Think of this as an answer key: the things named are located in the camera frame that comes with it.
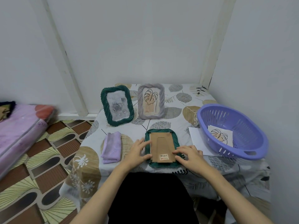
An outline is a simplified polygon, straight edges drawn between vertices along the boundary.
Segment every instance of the hand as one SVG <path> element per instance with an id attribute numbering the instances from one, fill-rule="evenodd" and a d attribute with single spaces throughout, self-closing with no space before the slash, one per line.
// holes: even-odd
<path id="1" fill-rule="evenodd" d="M 181 163 L 185 168 L 200 174 L 204 178 L 207 178 L 216 169 L 210 166 L 203 157 L 201 150 L 197 150 L 194 145 L 180 146 L 173 151 L 173 154 L 184 153 L 188 156 L 188 160 L 184 160 L 179 156 L 175 156 L 175 159 Z"/>
<path id="2" fill-rule="evenodd" d="M 129 153 L 125 156 L 124 160 L 121 162 L 120 165 L 123 165 L 125 170 L 130 171 L 134 169 L 135 167 L 139 166 L 143 161 L 149 159 L 152 157 L 151 154 L 147 154 L 144 156 L 140 156 L 140 152 L 142 149 L 150 144 L 152 141 L 143 141 L 144 138 L 141 138 L 140 140 L 136 140 L 135 143 L 132 145 Z"/>

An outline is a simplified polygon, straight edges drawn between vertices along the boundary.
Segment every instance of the leaf pattern tablecloth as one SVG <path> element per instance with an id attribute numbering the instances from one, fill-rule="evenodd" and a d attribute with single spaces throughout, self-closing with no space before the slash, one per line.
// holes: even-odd
<path id="1" fill-rule="evenodd" d="M 138 116 L 138 84 L 124 84 L 130 90 L 134 105 L 134 119 L 117 127 L 107 123 L 103 110 L 96 117 L 76 156 L 68 165 L 70 173 L 60 189 L 60 195 L 72 200 L 80 210 L 107 179 L 118 163 L 103 164 L 100 157 L 107 133 L 119 131 L 122 142 L 122 159 L 137 139 L 149 129 L 172 129 L 180 145 L 191 145 L 189 127 L 198 127 L 197 110 L 215 99 L 198 84 L 163 84 L 165 87 L 165 116 L 163 119 L 141 119 Z M 270 202 L 270 167 L 264 159 L 250 161 L 226 157 L 204 156 L 244 196 L 259 197 Z M 173 173 L 183 182 L 190 195 L 217 199 L 209 183 L 189 170 L 178 168 L 152 168 L 142 163 L 133 172 Z"/>

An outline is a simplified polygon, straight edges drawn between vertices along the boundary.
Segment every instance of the person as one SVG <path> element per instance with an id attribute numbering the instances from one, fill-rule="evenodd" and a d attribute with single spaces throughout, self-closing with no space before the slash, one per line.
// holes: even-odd
<path id="1" fill-rule="evenodd" d="M 151 141 L 137 140 L 130 152 L 81 209 L 71 224 L 109 223 L 199 223 L 193 202 L 181 181 L 173 174 L 129 173 L 151 154 L 141 156 Z M 174 152 L 188 160 L 175 159 L 185 168 L 204 177 L 224 201 L 238 224 L 273 222 L 245 199 L 220 173 L 203 158 L 195 146 L 180 146 Z"/>

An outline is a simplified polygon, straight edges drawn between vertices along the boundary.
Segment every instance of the barcode label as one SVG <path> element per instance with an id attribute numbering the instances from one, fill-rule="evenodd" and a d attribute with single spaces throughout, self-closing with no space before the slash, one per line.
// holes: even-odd
<path id="1" fill-rule="evenodd" d="M 160 154 L 159 159 L 160 160 L 167 160 L 167 159 L 169 159 L 168 154 Z"/>

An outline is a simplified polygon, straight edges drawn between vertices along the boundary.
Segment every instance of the white wall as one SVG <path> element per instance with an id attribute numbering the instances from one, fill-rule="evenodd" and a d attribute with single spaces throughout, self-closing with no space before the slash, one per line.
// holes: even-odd
<path id="1" fill-rule="evenodd" d="M 76 113 L 28 0 L 0 0 L 0 101 Z"/>
<path id="2" fill-rule="evenodd" d="M 117 82 L 199 82 L 223 2 L 47 1 L 89 113 Z"/>
<path id="3" fill-rule="evenodd" d="M 298 223 L 299 0 L 237 0 L 210 84 L 270 141 L 272 217 Z"/>

